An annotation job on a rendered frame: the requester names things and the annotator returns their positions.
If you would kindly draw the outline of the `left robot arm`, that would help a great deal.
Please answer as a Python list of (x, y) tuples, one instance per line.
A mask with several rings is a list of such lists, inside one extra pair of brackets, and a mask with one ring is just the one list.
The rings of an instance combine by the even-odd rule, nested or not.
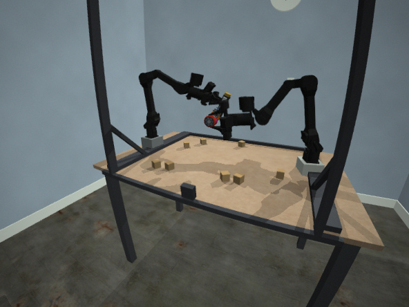
[[(197, 74), (197, 73), (191, 73), (190, 82), (187, 82), (185, 84), (185, 83), (176, 81), (172, 77), (169, 77), (168, 75), (163, 73), (161, 70), (154, 70), (154, 71), (150, 71), (147, 73), (140, 73), (139, 81), (144, 89), (144, 96), (145, 96), (146, 107), (148, 111), (146, 115), (146, 123), (144, 124), (144, 128), (146, 129), (146, 136), (145, 136), (146, 138), (158, 137), (156, 127), (158, 126), (160, 122), (160, 114), (155, 111), (155, 105), (154, 105), (154, 100), (153, 100), (153, 93), (152, 93), (153, 80), (156, 78), (159, 78), (163, 82), (172, 86), (173, 89), (180, 95), (188, 93), (186, 97), (188, 100), (190, 100), (191, 97), (197, 99), (196, 95), (197, 95), (199, 88), (196, 88), (196, 86), (199, 87), (198, 85), (200, 86), (202, 85), (203, 77), (204, 75)], [(216, 85), (213, 82), (208, 82), (204, 90), (201, 90), (201, 92), (203, 93), (211, 92), (215, 86)]]

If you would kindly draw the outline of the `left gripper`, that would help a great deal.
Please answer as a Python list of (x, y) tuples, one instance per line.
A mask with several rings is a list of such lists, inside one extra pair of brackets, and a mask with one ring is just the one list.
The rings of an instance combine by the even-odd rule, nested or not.
[[(219, 92), (217, 92), (217, 91), (214, 91), (213, 93), (211, 93), (211, 92), (206, 92), (206, 93), (203, 93), (203, 92), (201, 92), (201, 90), (203, 90), (203, 89), (199, 89), (198, 90), (198, 92), (197, 92), (197, 95), (196, 95), (196, 98), (198, 99), (198, 100), (201, 100), (201, 104), (202, 105), (204, 105), (204, 106), (206, 106), (207, 105), (207, 102), (209, 102), (209, 105), (214, 105), (214, 104), (220, 104), (220, 101), (222, 101), (221, 99), (221, 97), (219, 97)], [(216, 93), (215, 93), (216, 92)], [(203, 94), (203, 97), (202, 97), (202, 94)], [(205, 103), (206, 102), (206, 103)]]

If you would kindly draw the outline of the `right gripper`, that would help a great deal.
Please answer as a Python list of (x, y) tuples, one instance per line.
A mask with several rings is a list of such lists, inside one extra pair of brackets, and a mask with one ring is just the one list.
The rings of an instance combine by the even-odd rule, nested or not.
[[(216, 112), (210, 113), (209, 115), (224, 113), (224, 116), (225, 116), (227, 114), (227, 109), (228, 108), (229, 108), (229, 100), (222, 100), (222, 101), (220, 101), (219, 110), (217, 110)], [(235, 117), (235, 119), (234, 119), (235, 126), (240, 126), (240, 121), (239, 121), (240, 114), (239, 113), (232, 113), (232, 115), (234, 115), (234, 117)], [(220, 126), (213, 126), (213, 127), (210, 127), (210, 128), (220, 131), (221, 134), (223, 134), (223, 140), (229, 140), (232, 137), (231, 132), (225, 132), (224, 129), (221, 128)]]

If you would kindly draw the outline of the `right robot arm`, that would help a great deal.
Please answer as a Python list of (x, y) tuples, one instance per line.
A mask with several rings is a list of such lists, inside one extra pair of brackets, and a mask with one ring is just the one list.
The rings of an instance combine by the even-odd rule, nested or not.
[[(301, 79), (296, 80), (285, 80), (273, 98), (259, 111), (254, 108), (254, 96), (239, 98), (240, 110), (242, 110), (242, 112), (249, 112), (240, 113), (240, 125), (250, 125), (250, 129), (252, 130), (256, 126), (252, 113), (255, 115), (255, 120), (257, 120), (259, 125), (266, 125), (271, 119), (276, 107), (282, 102), (291, 89), (301, 88), (305, 108), (305, 129), (301, 131), (301, 139), (306, 146), (302, 158), (306, 163), (319, 164), (318, 159), (323, 147), (319, 143), (319, 136), (316, 130), (315, 94), (317, 86), (318, 79), (314, 75), (305, 75), (302, 76)], [(226, 114), (220, 118), (220, 127), (223, 128), (225, 132), (232, 132), (232, 127), (235, 126), (234, 119), (234, 115)]]

